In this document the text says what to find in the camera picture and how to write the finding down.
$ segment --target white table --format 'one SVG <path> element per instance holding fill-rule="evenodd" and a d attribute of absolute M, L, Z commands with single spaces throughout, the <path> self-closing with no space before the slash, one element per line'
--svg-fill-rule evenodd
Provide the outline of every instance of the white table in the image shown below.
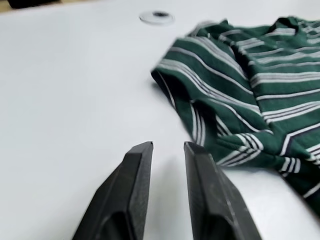
<path fill-rule="evenodd" d="M 145 240 L 192 240 L 183 142 L 150 70 L 204 20 L 320 18 L 318 0 L 110 0 L 0 16 L 0 239 L 69 240 L 126 151 L 154 142 Z M 169 26 L 139 20 L 149 10 Z M 277 175 L 228 170 L 264 240 L 318 240 L 320 224 Z"/>

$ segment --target black object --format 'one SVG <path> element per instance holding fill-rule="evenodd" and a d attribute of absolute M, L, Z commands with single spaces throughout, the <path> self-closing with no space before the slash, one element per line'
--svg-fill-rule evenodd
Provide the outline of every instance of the black object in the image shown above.
<path fill-rule="evenodd" d="M 57 0 L 8 0 L 8 2 L 13 9 L 23 9 L 35 7 L 41 4 L 57 2 Z"/>
<path fill-rule="evenodd" d="M 134 146 L 98 188 L 73 240 L 142 240 L 153 143 Z"/>
<path fill-rule="evenodd" d="M 238 189 L 212 156 L 194 143 L 184 143 L 194 240 L 261 240 Z"/>

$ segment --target green fabric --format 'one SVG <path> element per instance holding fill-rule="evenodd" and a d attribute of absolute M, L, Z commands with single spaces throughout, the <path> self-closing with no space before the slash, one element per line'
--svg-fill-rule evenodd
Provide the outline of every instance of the green fabric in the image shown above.
<path fill-rule="evenodd" d="M 320 216 L 320 21 L 202 23 L 152 76 L 219 165 L 277 170 Z"/>

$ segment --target shirt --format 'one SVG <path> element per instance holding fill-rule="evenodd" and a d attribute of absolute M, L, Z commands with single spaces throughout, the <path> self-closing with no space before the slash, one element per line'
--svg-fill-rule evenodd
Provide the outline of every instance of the shirt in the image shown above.
<path fill-rule="evenodd" d="M 218 165 L 274 169 L 320 216 L 320 21 L 201 23 L 151 74 Z"/>

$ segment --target round metal disc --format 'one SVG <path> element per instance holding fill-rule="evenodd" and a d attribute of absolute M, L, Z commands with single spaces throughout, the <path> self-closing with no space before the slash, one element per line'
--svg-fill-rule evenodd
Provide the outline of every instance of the round metal disc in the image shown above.
<path fill-rule="evenodd" d="M 153 25 L 167 25 L 174 21 L 174 17 L 165 11 L 148 11 L 140 15 L 140 20 Z"/>

